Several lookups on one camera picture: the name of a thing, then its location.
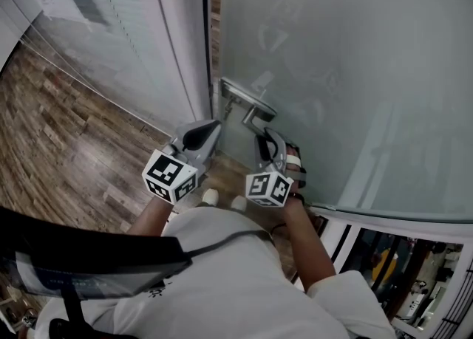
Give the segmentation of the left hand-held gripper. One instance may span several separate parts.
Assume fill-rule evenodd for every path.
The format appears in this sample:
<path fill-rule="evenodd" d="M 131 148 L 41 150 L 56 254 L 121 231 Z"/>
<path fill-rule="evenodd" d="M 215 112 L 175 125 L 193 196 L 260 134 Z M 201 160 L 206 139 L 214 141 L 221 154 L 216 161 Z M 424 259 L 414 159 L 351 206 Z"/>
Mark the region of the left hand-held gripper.
<path fill-rule="evenodd" d="M 176 205 L 194 191 L 207 171 L 209 159 L 221 134 L 219 120 L 199 120 L 180 126 L 177 137 L 154 150 L 142 172 L 149 192 Z"/>

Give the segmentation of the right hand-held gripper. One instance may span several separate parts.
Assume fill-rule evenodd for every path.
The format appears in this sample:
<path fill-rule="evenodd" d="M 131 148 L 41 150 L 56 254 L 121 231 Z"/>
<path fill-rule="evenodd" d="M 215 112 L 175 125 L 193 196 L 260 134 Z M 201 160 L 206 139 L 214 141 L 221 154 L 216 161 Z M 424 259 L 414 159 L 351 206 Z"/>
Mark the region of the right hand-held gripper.
<path fill-rule="evenodd" d="M 283 207 L 294 182 L 285 176 L 285 141 L 269 127 L 265 127 L 264 133 L 254 139 L 255 171 L 246 176 L 245 198 L 262 207 Z M 272 162 L 284 162 L 283 170 L 277 171 Z"/>

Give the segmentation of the silver door lever handle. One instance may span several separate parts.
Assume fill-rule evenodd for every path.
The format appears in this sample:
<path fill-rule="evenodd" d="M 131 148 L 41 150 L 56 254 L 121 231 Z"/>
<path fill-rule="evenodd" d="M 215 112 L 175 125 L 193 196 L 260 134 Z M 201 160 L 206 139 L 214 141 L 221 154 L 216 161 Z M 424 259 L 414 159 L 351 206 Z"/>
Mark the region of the silver door lever handle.
<path fill-rule="evenodd" d="M 263 135 L 265 133 L 263 129 L 253 123 L 254 118 L 270 123 L 277 116 L 275 109 L 263 102 L 260 98 L 257 98 L 255 94 L 247 92 L 227 78 L 220 78 L 220 94 L 226 101 L 230 96 L 236 98 L 233 107 L 239 106 L 246 110 L 246 113 L 241 120 L 241 124 L 252 131 L 255 135 Z"/>

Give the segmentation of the frosted glass door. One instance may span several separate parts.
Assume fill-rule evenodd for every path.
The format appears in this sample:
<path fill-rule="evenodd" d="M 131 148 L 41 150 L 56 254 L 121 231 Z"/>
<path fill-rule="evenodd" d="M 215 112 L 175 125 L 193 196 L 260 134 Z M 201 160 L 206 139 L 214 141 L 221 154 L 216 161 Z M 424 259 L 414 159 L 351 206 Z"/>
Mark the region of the frosted glass door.
<path fill-rule="evenodd" d="M 222 0 L 220 72 L 275 110 L 308 202 L 473 222 L 473 0 Z"/>

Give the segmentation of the person's left forearm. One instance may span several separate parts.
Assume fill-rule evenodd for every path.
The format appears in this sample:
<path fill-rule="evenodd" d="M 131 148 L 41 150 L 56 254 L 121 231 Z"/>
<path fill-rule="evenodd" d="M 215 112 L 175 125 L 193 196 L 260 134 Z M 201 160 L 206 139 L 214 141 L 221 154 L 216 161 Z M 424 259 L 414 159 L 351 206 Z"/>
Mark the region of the person's left forearm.
<path fill-rule="evenodd" d="M 155 196 L 126 233 L 135 236 L 161 236 L 172 210 L 173 205 Z"/>

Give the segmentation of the person's right forearm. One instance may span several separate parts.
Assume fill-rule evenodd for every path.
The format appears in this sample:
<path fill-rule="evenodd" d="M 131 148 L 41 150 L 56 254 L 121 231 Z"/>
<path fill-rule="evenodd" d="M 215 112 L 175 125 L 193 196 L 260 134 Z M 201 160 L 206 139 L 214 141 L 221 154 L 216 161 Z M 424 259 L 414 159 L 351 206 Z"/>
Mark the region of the person's right forearm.
<path fill-rule="evenodd" d="M 315 283 L 334 276 L 336 270 L 299 199 L 290 197 L 286 201 L 283 217 L 296 270 L 308 292 Z"/>

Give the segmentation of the person's right hand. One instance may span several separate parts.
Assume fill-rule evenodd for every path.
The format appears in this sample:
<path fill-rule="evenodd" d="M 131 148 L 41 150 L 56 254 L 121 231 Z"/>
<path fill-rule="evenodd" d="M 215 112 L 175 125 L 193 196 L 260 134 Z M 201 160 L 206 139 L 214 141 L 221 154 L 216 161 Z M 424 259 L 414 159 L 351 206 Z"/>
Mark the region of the person's right hand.
<path fill-rule="evenodd" d="M 296 178 L 296 176 L 299 177 L 302 174 L 302 163 L 298 150 L 291 145 L 286 145 L 286 155 L 285 176 L 293 179 L 286 205 L 289 206 L 290 202 L 295 202 L 296 200 L 305 205 L 305 199 L 299 191 L 299 180 Z"/>

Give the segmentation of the small metal key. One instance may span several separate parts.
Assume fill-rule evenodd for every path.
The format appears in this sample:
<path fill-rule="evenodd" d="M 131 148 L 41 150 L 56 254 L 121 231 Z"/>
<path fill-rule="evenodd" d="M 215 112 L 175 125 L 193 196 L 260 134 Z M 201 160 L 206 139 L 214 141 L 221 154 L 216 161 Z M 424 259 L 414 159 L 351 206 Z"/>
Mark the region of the small metal key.
<path fill-rule="evenodd" d="M 228 119 L 228 116 L 230 115 L 232 109 L 233 109 L 233 104 L 235 103 L 236 98 L 234 96 L 230 96 L 225 104 L 224 107 L 224 112 L 223 112 L 223 120 L 226 121 Z"/>

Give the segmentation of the person's white left shoe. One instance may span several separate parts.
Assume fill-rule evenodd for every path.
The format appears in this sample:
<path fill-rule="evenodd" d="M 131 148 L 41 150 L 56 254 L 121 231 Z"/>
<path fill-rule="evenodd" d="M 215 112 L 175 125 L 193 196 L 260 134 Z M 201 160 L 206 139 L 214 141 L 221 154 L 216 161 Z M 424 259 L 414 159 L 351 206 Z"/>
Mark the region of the person's white left shoe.
<path fill-rule="evenodd" d="M 204 192 L 202 196 L 202 203 L 211 206 L 217 206 L 219 198 L 219 191 L 213 188 L 209 188 Z"/>

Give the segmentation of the frosted glass partition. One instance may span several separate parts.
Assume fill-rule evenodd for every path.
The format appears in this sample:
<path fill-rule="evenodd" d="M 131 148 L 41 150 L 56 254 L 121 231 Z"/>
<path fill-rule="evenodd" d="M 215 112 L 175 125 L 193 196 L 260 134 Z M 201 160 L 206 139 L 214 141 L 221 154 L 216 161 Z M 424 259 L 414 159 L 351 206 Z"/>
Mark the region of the frosted glass partition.
<path fill-rule="evenodd" d="M 19 40 L 93 92 L 172 133 L 210 117 L 203 0 L 0 0 Z"/>

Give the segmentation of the person's white shirt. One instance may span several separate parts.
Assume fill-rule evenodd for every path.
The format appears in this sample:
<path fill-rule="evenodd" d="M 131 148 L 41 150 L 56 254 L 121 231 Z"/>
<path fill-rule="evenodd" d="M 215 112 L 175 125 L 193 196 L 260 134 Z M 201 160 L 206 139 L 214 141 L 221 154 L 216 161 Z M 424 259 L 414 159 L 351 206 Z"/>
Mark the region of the person's white shirt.
<path fill-rule="evenodd" d="M 218 208 L 175 216 L 165 236 L 184 250 L 238 238 L 198 256 L 162 287 L 132 298 L 81 304 L 94 329 L 137 339 L 396 339 L 372 290 L 357 271 L 298 290 L 275 247 L 251 235 L 258 225 Z"/>

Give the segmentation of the yellow round object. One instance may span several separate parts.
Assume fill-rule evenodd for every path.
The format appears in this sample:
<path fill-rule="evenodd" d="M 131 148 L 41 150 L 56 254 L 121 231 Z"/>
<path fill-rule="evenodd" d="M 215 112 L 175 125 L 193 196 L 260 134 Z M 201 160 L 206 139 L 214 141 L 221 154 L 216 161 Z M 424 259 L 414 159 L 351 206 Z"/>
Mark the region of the yellow round object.
<path fill-rule="evenodd" d="M 398 254 L 396 252 L 394 252 L 394 255 L 391 258 L 391 260 L 387 261 L 390 251 L 391 251 L 391 249 L 388 248 L 388 249 L 384 250 L 381 253 L 380 261 L 372 269 L 372 280 L 373 281 L 378 280 L 378 277 L 381 274 L 381 271 L 383 270 L 385 264 L 387 264 L 387 269 L 386 269 L 386 272 L 384 273 L 384 276 L 383 276 L 383 279 L 382 279 L 381 282 L 382 283 L 387 282 L 390 279 L 390 277 L 392 276 L 392 274 L 394 273 L 395 268 L 396 268 L 397 263 L 398 263 Z"/>

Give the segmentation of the black chest-mounted monitor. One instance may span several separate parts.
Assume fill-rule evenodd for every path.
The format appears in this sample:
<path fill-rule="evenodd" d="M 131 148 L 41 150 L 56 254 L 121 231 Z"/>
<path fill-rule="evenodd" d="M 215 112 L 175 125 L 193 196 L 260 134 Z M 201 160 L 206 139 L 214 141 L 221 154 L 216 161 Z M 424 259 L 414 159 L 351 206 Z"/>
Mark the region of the black chest-mounted monitor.
<path fill-rule="evenodd" d="M 0 271 L 29 294 L 128 298 L 191 263 L 174 237 L 83 230 L 0 207 Z"/>

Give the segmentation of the black metal railing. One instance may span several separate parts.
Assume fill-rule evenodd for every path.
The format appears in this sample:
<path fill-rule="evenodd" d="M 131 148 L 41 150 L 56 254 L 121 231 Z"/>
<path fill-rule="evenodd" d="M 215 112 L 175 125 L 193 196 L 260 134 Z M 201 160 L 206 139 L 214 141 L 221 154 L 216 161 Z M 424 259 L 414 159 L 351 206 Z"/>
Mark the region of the black metal railing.
<path fill-rule="evenodd" d="M 466 269 L 460 290 L 432 339 L 452 339 L 473 304 L 473 259 Z"/>

